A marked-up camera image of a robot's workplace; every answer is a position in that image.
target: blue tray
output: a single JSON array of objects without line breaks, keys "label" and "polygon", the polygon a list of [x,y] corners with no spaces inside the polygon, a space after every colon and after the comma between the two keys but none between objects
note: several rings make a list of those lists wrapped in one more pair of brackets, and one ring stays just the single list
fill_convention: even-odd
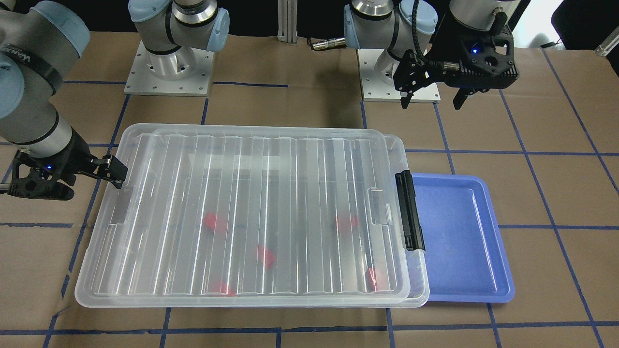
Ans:
[{"label": "blue tray", "polygon": [[475,176],[413,174],[430,301],[508,302],[514,281],[486,184]]}]

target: clear plastic lid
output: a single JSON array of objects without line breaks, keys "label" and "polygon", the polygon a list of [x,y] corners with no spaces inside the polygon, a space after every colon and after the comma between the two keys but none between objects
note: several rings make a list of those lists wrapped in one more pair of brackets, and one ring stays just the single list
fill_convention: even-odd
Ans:
[{"label": "clear plastic lid", "polygon": [[410,296],[377,131],[135,124],[117,156],[129,173],[103,197],[77,281],[84,306],[373,307]]}]

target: light blue joint cap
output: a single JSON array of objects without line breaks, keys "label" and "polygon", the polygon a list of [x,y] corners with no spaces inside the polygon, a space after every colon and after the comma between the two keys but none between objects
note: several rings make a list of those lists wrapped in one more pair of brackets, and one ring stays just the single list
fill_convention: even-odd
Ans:
[{"label": "light blue joint cap", "polygon": [[344,38],[346,39],[346,46],[360,49],[361,45],[359,45],[359,38],[355,30],[355,22],[352,19],[353,15],[350,11],[350,5],[344,6]]},{"label": "light blue joint cap", "polygon": [[230,30],[230,14],[228,10],[220,8],[215,17],[213,31],[210,33],[209,43],[206,46],[207,51],[219,52],[228,41],[228,31]]},{"label": "light blue joint cap", "polygon": [[77,54],[82,53],[90,41],[90,32],[84,21],[68,8],[53,1],[39,2],[32,8],[52,23],[71,42]]},{"label": "light blue joint cap", "polygon": [[[400,2],[400,13],[410,25],[411,18],[413,17],[413,5],[415,0],[402,0]],[[434,7],[424,0],[419,1],[419,7],[417,8],[417,31],[432,35],[436,30],[438,24],[438,14]]]},{"label": "light blue joint cap", "polygon": [[0,53],[0,118],[10,115],[24,96],[24,75],[9,57]]},{"label": "light blue joint cap", "polygon": [[149,20],[165,10],[172,0],[129,0],[129,14],[134,23]]}]

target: metal base plate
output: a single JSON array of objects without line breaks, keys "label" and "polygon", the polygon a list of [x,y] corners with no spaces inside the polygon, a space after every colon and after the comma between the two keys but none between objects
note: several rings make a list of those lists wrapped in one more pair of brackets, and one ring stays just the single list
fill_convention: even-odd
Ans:
[{"label": "metal base plate", "polygon": [[[383,51],[371,49],[357,50],[363,100],[367,102],[400,102],[400,93],[393,86],[381,81],[374,70],[376,60]],[[436,84],[431,84],[424,89],[418,90],[410,100],[411,103],[435,103],[440,101],[441,97]]]},{"label": "metal base plate", "polygon": [[131,72],[124,86],[124,93],[132,95],[180,95],[184,97],[206,97],[209,92],[213,69],[213,52],[192,48],[196,54],[196,71],[193,75],[176,81],[155,77],[147,65],[147,51],[140,42]]}]

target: box handle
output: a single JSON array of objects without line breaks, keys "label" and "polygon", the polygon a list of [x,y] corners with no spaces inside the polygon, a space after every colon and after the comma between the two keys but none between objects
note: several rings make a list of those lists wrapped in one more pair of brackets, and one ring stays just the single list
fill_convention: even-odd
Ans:
[{"label": "box handle", "polygon": [[422,227],[419,224],[419,214],[417,213],[417,203],[415,202],[415,188],[413,187],[413,176],[410,170],[396,174],[397,195],[400,201],[400,213],[402,215],[402,226],[404,227],[404,243],[406,250],[415,251],[421,249],[425,251],[423,243]]}]

